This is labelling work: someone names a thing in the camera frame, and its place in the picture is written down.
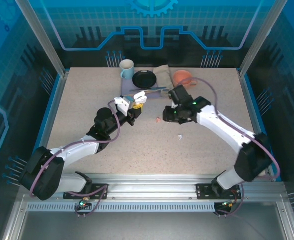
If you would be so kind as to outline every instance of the gear logo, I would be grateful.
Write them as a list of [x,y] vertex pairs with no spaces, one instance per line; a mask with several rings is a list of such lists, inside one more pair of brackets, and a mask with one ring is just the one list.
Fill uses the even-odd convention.
[[15,0],[0,0],[0,19],[9,25],[17,13]]
[[131,10],[137,11],[144,17],[154,16],[160,17],[167,14],[168,10],[174,9],[174,4],[178,4],[178,0],[128,0]]

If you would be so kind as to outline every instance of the aluminum frame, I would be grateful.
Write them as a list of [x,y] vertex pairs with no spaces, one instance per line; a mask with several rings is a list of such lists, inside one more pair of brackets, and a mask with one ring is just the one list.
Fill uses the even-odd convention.
[[51,61],[53,67],[57,73],[61,76],[65,76],[65,67],[60,60],[51,40],[46,34],[45,29],[43,28],[41,22],[39,21],[33,7],[31,6],[28,0],[15,0],[19,6],[22,14],[26,18],[29,26],[31,27],[33,33],[36,35],[39,43],[46,52],[49,60]]
[[[259,130],[259,123],[257,116],[255,117],[254,105],[249,95],[247,83],[243,77],[240,78],[240,83],[254,129]],[[55,92],[51,107],[52,110],[49,112],[47,120],[48,124],[42,135],[41,142],[44,146],[48,143],[48,136],[52,131],[64,87],[65,83],[63,82],[58,85],[57,91]],[[143,204],[156,202],[190,204],[223,202],[223,200],[197,200],[196,184],[211,183],[216,177],[216,175],[213,174],[91,174],[89,177],[91,177],[95,183],[109,184],[108,198],[104,200],[104,203]],[[244,183],[244,190],[245,203],[276,203],[279,212],[279,222],[283,226],[284,236],[289,240],[294,240],[294,212],[289,202],[284,183],[257,179],[252,183]],[[64,200],[62,193],[55,194],[48,201],[56,204],[75,202],[73,200]],[[37,198],[30,198],[28,191],[24,187],[19,189],[3,240],[19,239],[24,220],[27,216],[26,209],[28,204],[40,202],[41,201]]]
[[250,49],[245,56],[241,66],[240,66],[240,76],[244,77],[248,69],[252,65],[255,57],[257,56],[259,50],[261,49],[264,41],[271,32],[274,24],[276,23],[279,15],[282,13],[288,0],[275,0],[275,3],[272,5],[265,21],[263,22],[255,40],[253,41]]

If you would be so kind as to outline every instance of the pink object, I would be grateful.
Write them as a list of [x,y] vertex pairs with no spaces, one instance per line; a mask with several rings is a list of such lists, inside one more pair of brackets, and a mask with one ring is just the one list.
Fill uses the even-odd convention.
[[[177,87],[177,85],[184,79],[192,78],[193,75],[189,71],[185,70],[178,70],[173,74],[173,81],[172,84],[174,87]],[[184,81],[182,85],[187,88],[190,86],[196,86],[197,81],[196,80],[189,80],[189,81]]]

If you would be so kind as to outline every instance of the glass panel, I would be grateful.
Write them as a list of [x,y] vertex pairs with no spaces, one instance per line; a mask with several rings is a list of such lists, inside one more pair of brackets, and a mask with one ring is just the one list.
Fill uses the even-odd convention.
[[294,0],[288,1],[248,70],[281,177],[294,192]]
[[19,159],[33,152],[56,75],[15,1],[0,1],[0,224],[5,226],[19,189],[24,165]]
[[236,68],[274,0],[30,2],[66,68]]

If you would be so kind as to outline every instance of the gray cloth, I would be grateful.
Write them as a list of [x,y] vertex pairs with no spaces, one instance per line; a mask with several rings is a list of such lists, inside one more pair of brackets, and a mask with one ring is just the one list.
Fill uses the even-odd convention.
[[[166,87],[167,90],[172,90],[174,88],[173,82],[171,79],[171,73],[169,72],[169,66],[163,65],[153,69],[153,73],[157,77],[158,87]],[[160,91],[162,97],[168,97],[168,91]]]

